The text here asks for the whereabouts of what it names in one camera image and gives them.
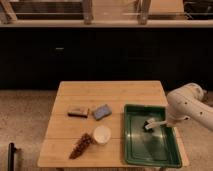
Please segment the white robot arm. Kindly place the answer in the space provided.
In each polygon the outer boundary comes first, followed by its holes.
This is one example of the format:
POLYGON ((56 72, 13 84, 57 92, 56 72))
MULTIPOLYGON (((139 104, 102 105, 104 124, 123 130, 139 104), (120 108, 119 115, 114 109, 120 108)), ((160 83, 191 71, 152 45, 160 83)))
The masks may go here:
POLYGON ((202 102, 204 90, 196 83, 189 83, 167 94, 166 118, 176 124, 190 117, 213 132, 213 107, 202 102))

